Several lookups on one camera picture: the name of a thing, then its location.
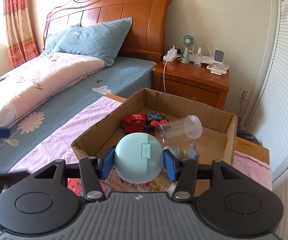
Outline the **pink towel mat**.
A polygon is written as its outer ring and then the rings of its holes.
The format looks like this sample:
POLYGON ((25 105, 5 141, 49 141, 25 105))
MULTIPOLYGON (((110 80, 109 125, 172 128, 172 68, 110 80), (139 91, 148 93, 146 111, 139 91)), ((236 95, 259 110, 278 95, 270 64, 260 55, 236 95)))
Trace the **pink towel mat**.
MULTIPOLYGON (((73 140, 121 104, 119 100, 106 96, 98 99, 40 142, 10 172, 28 171, 33 173, 58 158, 65 159, 68 164, 77 163, 78 159, 71 148, 73 140)), ((232 157, 234 168, 267 189, 272 189, 271 169, 267 163, 239 151, 234 151, 232 157)))

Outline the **blue pillow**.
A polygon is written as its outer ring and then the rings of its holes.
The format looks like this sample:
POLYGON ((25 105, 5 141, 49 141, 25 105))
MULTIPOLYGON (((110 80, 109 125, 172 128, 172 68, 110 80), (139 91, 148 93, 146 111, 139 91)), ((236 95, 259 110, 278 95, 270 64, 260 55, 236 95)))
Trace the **blue pillow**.
POLYGON ((96 23, 87 27, 74 26, 49 35, 41 57, 52 53, 93 56, 111 66, 132 26, 131 17, 96 23))

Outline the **grey toy animal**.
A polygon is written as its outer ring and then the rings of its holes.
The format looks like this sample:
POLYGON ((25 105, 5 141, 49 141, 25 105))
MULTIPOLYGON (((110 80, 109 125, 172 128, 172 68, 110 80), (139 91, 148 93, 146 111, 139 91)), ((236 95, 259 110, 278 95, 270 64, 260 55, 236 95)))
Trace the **grey toy animal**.
POLYGON ((165 146, 164 150, 169 150, 177 159, 188 158, 199 161, 199 151, 196 149, 196 144, 190 144, 188 150, 181 150, 178 147, 165 146))

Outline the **light blue round case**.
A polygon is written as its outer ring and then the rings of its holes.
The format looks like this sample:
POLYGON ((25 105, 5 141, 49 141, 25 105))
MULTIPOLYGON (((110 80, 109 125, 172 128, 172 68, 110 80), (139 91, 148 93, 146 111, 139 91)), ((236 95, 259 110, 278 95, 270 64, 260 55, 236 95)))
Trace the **light blue round case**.
POLYGON ((162 170, 163 148, 150 134, 128 134, 116 145, 114 166, 117 174, 129 183, 150 182, 162 170))

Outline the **pink quilt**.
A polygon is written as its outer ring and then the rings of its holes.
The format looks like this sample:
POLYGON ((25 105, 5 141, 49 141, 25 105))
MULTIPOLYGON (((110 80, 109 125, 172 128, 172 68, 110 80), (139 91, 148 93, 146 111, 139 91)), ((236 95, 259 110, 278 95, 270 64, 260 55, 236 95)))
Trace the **pink quilt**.
POLYGON ((53 53, 11 70, 0 79, 0 127, 11 127, 49 97, 104 67, 96 57, 53 53))

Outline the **clear plastic jar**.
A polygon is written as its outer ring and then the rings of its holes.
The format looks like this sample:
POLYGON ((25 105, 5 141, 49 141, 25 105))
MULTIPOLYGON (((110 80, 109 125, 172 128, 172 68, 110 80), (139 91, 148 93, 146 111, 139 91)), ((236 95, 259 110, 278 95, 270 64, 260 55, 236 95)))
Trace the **clear plastic jar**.
POLYGON ((202 135, 203 128, 200 119, 195 115, 161 122, 155 128, 155 137, 163 146, 180 147, 183 144, 191 144, 202 135))

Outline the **small spray bottle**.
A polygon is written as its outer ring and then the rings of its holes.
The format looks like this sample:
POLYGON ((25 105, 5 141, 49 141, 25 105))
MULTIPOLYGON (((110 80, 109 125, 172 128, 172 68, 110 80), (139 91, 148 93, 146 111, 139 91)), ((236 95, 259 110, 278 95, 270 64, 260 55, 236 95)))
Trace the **small spray bottle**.
POLYGON ((201 50, 202 48, 199 47, 197 50, 197 53, 195 54, 195 60, 194 60, 194 64, 197 66, 201 66, 202 65, 202 54, 201 54, 201 50))

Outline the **cardboard box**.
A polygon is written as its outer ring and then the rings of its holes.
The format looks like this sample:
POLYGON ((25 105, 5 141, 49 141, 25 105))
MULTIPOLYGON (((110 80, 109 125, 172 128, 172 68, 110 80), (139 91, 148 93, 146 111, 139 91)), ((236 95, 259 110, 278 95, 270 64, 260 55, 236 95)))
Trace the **cardboard box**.
POLYGON ((201 121, 201 137, 192 140, 180 132, 174 139, 166 140, 166 146, 186 152, 195 143, 201 164, 211 164, 214 159, 232 164, 237 131, 234 114, 147 88, 134 93, 103 120, 88 125, 71 147, 78 159, 100 157, 127 134, 147 132, 155 135, 160 132, 160 125, 175 129, 174 123, 189 115, 197 116, 201 121))

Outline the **orange patterned curtain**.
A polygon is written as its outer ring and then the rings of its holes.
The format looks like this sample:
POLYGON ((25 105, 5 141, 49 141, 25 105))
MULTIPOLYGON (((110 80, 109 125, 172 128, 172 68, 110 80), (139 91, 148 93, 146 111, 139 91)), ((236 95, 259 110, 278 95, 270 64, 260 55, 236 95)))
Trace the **orange patterned curtain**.
POLYGON ((38 56, 27 0, 4 0, 6 48, 12 68, 38 56))

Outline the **small clock on stand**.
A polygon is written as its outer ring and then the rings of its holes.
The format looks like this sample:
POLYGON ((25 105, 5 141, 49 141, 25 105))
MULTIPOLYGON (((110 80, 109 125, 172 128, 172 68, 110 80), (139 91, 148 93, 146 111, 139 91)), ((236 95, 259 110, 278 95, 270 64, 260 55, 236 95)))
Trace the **small clock on stand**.
POLYGON ((216 49, 214 52, 213 63, 216 67, 222 66, 224 62, 224 52, 216 49))

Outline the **white router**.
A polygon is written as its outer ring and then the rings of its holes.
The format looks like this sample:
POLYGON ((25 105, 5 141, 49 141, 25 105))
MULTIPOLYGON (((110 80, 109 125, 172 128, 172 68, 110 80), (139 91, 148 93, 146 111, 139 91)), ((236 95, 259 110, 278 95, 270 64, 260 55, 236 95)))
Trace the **white router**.
MULTIPOLYGON (((194 63, 195 54, 190 54, 189 55, 189 61, 192 62, 192 63, 194 63)), ((204 55, 202 55, 202 64, 213 64, 213 57, 212 56, 204 56, 204 55)))

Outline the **white louvered closet door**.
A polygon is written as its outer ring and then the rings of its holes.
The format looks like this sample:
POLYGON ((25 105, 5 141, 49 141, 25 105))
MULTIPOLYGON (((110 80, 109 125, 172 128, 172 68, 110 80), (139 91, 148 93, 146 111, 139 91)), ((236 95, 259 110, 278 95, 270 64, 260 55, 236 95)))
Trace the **white louvered closet door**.
POLYGON ((281 0, 275 46, 248 130, 269 150, 272 189, 284 205, 276 231, 288 239, 288 0, 281 0))

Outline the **white power strip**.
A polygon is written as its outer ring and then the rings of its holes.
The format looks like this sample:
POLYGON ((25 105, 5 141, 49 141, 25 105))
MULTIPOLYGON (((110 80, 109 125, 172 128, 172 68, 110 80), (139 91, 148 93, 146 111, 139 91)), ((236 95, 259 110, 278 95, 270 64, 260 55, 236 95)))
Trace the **white power strip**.
POLYGON ((181 59, 181 55, 178 53, 178 49, 173 46, 167 51, 167 54, 164 55, 163 61, 165 62, 174 62, 175 60, 181 59))

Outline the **red black toy train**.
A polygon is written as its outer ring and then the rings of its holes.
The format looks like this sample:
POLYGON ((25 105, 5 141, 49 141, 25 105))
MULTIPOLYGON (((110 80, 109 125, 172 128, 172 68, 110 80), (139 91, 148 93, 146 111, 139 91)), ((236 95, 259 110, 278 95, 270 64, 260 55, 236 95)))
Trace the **red black toy train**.
POLYGON ((156 128, 169 126, 169 119, 159 112, 131 114, 122 120, 121 128, 124 133, 148 133, 155 136, 156 128))

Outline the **wooden nightstand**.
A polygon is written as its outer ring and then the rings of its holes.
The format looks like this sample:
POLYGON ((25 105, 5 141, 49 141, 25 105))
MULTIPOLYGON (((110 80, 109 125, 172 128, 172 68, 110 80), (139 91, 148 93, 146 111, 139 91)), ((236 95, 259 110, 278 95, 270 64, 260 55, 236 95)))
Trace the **wooden nightstand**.
POLYGON ((229 74, 211 74, 206 67, 180 60, 160 62, 153 69, 152 88, 223 110, 230 89, 229 74))

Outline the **green desk fan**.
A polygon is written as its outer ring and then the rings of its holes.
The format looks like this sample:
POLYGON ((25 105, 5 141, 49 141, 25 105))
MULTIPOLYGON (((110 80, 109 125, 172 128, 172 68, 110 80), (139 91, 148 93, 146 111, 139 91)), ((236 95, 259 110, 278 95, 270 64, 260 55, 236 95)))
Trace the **green desk fan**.
POLYGON ((195 46, 195 38, 190 34, 184 34, 181 37, 181 44, 184 47, 184 53, 181 58, 181 63, 189 63, 189 50, 195 46))

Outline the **wall power socket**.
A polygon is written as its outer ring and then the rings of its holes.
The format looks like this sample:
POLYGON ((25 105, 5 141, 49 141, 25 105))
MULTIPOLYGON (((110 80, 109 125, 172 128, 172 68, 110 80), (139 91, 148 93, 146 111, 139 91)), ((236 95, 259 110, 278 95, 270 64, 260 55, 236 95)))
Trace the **wall power socket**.
POLYGON ((239 98, 242 98, 243 100, 247 100, 248 99, 248 94, 249 94, 249 90, 248 89, 241 88, 240 92, 239 92, 239 98))

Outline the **wooden headboard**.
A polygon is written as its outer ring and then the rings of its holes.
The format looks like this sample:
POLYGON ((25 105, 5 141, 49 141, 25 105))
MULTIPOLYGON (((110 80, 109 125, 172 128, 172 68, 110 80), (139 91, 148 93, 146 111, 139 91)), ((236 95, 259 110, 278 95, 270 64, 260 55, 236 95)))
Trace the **wooden headboard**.
POLYGON ((48 13, 43 37, 76 25, 131 17, 132 27, 119 56, 161 62, 165 45, 165 20, 172 0, 71 0, 48 13))

